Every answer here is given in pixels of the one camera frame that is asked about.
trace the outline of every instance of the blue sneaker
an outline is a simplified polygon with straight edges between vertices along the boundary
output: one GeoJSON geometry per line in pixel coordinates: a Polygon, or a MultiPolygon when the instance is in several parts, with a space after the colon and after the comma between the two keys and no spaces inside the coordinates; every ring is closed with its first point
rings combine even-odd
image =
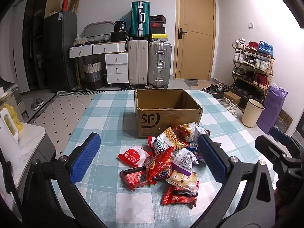
{"type": "Polygon", "coordinates": [[[265,47],[266,45],[267,45],[267,44],[266,44],[264,41],[260,41],[260,43],[258,44],[257,52],[262,53],[263,50],[264,50],[264,47],[265,47]]]}
{"type": "Polygon", "coordinates": [[[273,57],[273,46],[266,44],[262,53],[270,55],[271,57],[273,57]]]}

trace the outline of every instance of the beige trash can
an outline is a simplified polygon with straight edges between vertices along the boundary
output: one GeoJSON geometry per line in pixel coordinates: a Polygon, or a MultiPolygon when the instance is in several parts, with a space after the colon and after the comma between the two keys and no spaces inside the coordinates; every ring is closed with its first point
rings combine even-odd
{"type": "Polygon", "coordinates": [[[264,109],[263,104],[254,99],[249,99],[242,119],[243,124],[253,128],[264,109]]]}

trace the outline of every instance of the white drawer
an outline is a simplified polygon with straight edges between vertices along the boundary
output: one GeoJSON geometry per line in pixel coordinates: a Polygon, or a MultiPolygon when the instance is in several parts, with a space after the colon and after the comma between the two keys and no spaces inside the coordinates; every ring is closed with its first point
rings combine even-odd
{"type": "Polygon", "coordinates": [[[118,43],[118,52],[122,52],[126,50],[126,42],[118,43]]]}
{"type": "Polygon", "coordinates": [[[128,83],[129,75],[128,74],[107,74],[108,84],[113,83],[128,83]]]}
{"type": "Polygon", "coordinates": [[[70,58],[85,56],[85,55],[92,55],[92,46],[79,46],[75,49],[69,50],[70,58]]]}
{"type": "Polygon", "coordinates": [[[117,43],[93,45],[93,54],[118,52],[117,43]]]}
{"type": "Polygon", "coordinates": [[[106,54],[105,64],[128,63],[128,53],[106,54]]]}
{"type": "Polygon", "coordinates": [[[128,64],[109,64],[107,66],[107,74],[125,74],[128,73],[128,64]]]}

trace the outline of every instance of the small cardboard box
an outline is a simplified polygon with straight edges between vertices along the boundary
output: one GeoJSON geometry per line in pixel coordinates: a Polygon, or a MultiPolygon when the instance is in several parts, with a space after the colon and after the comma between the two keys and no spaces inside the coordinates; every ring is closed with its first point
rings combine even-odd
{"type": "Polygon", "coordinates": [[[182,89],[135,90],[139,137],[158,136],[170,125],[199,123],[203,108],[182,89]]]}
{"type": "Polygon", "coordinates": [[[224,92],[223,98],[229,99],[235,106],[237,106],[241,100],[240,96],[237,96],[235,93],[232,92],[224,92]]]}

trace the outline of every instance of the black refrigerator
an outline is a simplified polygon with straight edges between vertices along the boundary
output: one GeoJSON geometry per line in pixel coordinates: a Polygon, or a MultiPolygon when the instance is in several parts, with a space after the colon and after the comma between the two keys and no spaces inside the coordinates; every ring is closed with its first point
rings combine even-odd
{"type": "Polygon", "coordinates": [[[45,67],[52,92],[71,90],[77,85],[75,63],[68,52],[76,37],[76,14],[61,11],[44,19],[45,67]]]}

